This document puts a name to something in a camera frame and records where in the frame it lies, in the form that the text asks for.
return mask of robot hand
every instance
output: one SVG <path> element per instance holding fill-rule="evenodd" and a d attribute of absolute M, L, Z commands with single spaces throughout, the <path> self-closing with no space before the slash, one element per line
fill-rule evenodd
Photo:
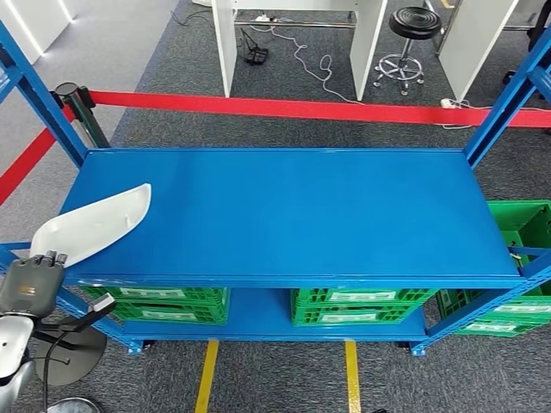
<path fill-rule="evenodd" d="M 66 324 L 42 324 L 55 309 L 67 257 L 55 251 L 11 263 L 0 286 L 0 413 L 8 411 L 32 377 L 35 363 L 26 349 L 31 337 L 77 350 L 48 331 L 78 333 L 115 308 L 109 294 L 92 303 L 84 317 Z"/>

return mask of white cable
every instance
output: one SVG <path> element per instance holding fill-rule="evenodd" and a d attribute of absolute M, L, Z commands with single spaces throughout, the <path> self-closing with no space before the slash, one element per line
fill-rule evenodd
<path fill-rule="evenodd" d="M 466 99 L 463 101 L 456 101 L 454 99 L 442 99 L 441 105 L 443 108 L 468 108 L 468 109 L 491 109 L 491 106 L 473 106 L 470 102 Z M 521 108 L 521 110 L 536 110 L 540 112 L 551 112 L 551 109 L 540 109 L 540 108 Z M 456 125 L 442 125 L 439 124 L 446 130 L 456 130 L 456 129 L 466 129 L 468 127 L 473 127 L 473 125 L 464 125 L 464 126 L 456 126 Z"/>
<path fill-rule="evenodd" d="M 281 21 L 281 22 L 292 22 L 292 20 L 291 20 L 291 19 L 286 19 L 285 17 L 279 19 L 279 21 Z M 298 53 L 300 50 L 302 50 L 302 49 L 306 49 L 306 48 L 308 48 L 308 45 L 299 45 L 298 42 L 297 41 L 297 38 L 294 38 L 294 37 L 287 37 L 287 36 L 284 36 L 282 34 L 276 33 L 276 32 L 273 31 L 276 28 L 275 26 L 271 26 L 270 28 L 269 28 L 267 30 L 263 30 L 263 29 L 260 29 L 260 28 L 255 28 L 254 26 L 250 26 L 250 27 L 252 28 L 253 30 L 257 31 L 257 32 L 260 32 L 260 33 L 271 33 L 271 34 L 272 34 L 272 35 L 274 35 L 276 37 L 279 37 L 280 39 L 292 41 L 293 43 L 294 43 L 294 46 L 297 47 L 296 51 L 293 54 L 293 56 L 294 56 L 294 59 L 297 59 L 299 62 L 302 63 L 302 67 L 303 67 L 303 69 L 304 69 L 304 71 L 306 73 L 308 73 L 309 75 L 311 75 L 312 77 L 315 77 L 315 78 L 319 80 L 320 82 L 322 82 L 322 84 L 323 85 L 323 88 L 324 88 L 325 91 L 329 92 L 329 93 L 332 93 L 332 94 L 336 95 L 336 96 L 338 96 L 338 97 L 340 97 L 340 99 L 343 99 L 345 102 L 356 103 L 357 105 L 363 105 L 363 103 L 362 103 L 362 102 L 351 101 L 349 99 L 346 99 L 346 97 L 344 97 L 343 95 L 340 95 L 339 92 L 335 92 L 334 90 L 331 90 L 331 89 L 329 89 L 329 88 L 327 87 L 326 84 L 329 81 L 329 79 L 331 79 L 331 76 L 333 76 L 333 71 L 331 70 L 331 65 L 333 63 L 333 58 L 331 58 L 331 55 L 325 54 L 320 60 L 320 70 L 327 72 L 327 76 L 326 77 L 319 77 L 319 76 L 315 74 L 313 71 L 308 70 L 308 67 L 306 65 L 306 62 L 298 56 Z M 326 59 L 328 60 L 328 63 L 327 64 L 327 66 L 324 67 L 324 62 Z"/>

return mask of lower shelf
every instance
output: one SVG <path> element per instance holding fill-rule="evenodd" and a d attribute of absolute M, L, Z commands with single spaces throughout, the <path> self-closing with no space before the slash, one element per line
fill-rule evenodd
<path fill-rule="evenodd" d="M 132 340 L 342 341 L 418 342 L 427 338 L 423 308 L 400 324 L 294 327 L 287 289 L 233 288 L 228 323 L 127 322 Z"/>

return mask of stanchion post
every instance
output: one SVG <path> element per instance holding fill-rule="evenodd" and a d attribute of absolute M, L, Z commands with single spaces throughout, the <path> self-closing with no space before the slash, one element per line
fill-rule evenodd
<path fill-rule="evenodd" d="M 79 88 L 75 83 L 61 83 L 55 89 L 55 94 L 62 102 L 68 105 L 96 148 L 109 148 L 109 141 L 103 134 L 96 117 L 91 112 L 91 100 L 87 89 Z"/>

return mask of blue metal shelf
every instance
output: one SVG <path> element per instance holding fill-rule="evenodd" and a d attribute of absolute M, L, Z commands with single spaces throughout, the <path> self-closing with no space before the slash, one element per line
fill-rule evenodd
<path fill-rule="evenodd" d="M 66 285 L 521 282 L 462 151 L 91 151 L 63 212 L 144 182 L 147 216 Z"/>
<path fill-rule="evenodd" d="M 536 88 L 551 100 L 547 29 L 463 150 L 137 149 L 87 151 L 0 22 L 0 102 L 17 87 L 78 167 L 63 212 L 144 182 L 137 229 L 67 271 L 66 285 L 236 287 L 226 326 L 100 320 L 141 351 L 145 339 L 409 342 L 412 354 L 546 280 L 551 251 L 517 270 L 472 169 Z M 0 271 L 15 258 L 0 245 Z M 293 327 L 276 287 L 484 288 L 426 330 L 402 324 Z M 63 290 L 74 316 L 86 304 Z"/>
<path fill-rule="evenodd" d="M 423 309 L 400 324 L 294 327 L 289 290 L 282 288 L 235 288 L 231 292 L 228 324 L 178 324 L 127 322 L 124 333 L 133 340 L 239 341 L 342 341 L 353 338 L 368 342 L 422 341 L 425 334 Z"/>

